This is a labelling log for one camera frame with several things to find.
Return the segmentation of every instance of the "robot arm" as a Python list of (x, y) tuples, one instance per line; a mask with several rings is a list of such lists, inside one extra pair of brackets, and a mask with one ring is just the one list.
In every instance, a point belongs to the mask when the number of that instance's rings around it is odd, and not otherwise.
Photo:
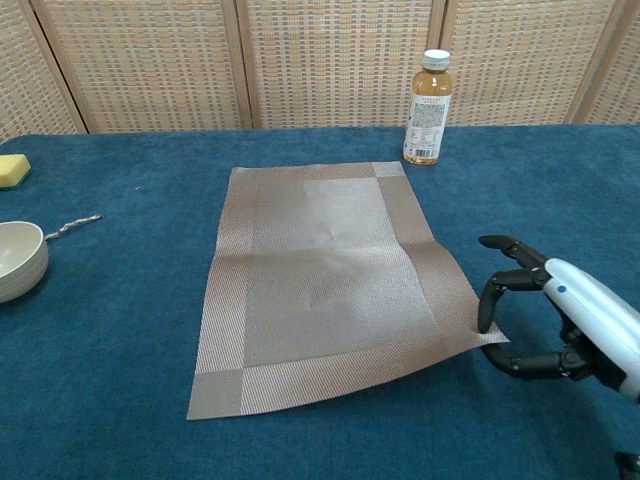
[(507, 290), (543, 291), (562, 317), (562, 352), (531, 357), (509, 354), (499, 344), (482, 347), (500, 370), (516, 378), (593, 374), (604, 385), (640, 402), (640, 314), (595, 278), (564, 260), (547, 258), (505, 235), (480, 237), (522, 267), (497, 272), (487, 282), (478, 307), (478, 329), (486, 332), (495, 307)]

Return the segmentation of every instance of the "bottle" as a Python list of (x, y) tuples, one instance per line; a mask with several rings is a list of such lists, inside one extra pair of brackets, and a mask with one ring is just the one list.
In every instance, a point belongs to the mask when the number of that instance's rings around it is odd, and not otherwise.
[(451, 55), (445, 50), (427, 50), (421, 72), (411, 82), (411, 108), (404, 138), (407, 162), (435, 165), (449, 113), (453, 82), (446, 72)]

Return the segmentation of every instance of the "bowl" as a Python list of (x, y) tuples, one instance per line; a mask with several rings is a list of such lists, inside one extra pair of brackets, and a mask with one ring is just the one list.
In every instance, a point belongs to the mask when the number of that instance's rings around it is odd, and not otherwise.
[(0, 223), (0, 303), (24, 295), (49, 265), (44, 234), (29, 222)]

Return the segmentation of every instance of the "blue tablecloth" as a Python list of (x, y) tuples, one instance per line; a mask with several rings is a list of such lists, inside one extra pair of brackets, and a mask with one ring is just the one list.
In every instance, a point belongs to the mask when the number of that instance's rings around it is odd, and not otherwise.
[[(471, 351), (292, 410), (187, 422), (200, 315), (232, 166), (401, 159), (403, 130), (26, 136), (33, 166), (0, 221), (48, 232), (48, 274), (0, 305), (3, 478), (616, 478), (640, 410), (591, 378), (523, 382)], [(640, 308), (640, 127), (449, 128), (441, 163), (405, 165), (436, 238), (476, 291), (515, 268), (506, 232)], [(505, 297), (512, 348), (558, 348), (540, 293)]]

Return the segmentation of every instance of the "wicker panel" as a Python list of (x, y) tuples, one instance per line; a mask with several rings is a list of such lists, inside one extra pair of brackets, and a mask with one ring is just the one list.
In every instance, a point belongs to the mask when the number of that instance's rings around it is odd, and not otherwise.
[(247, 8), (262, 126), (406, 123), (430, 1), (248, 0)]
[(17, 0), (0, 0), (0, 142), (77, 127)]
[(38, 4), (96, 131), (240, 126), (222, 1)]
[(589, 123), (640, 123), (640, 9), (597, 94)]
[(449, 123), (563, 123), (614, 0), (459, 0)]

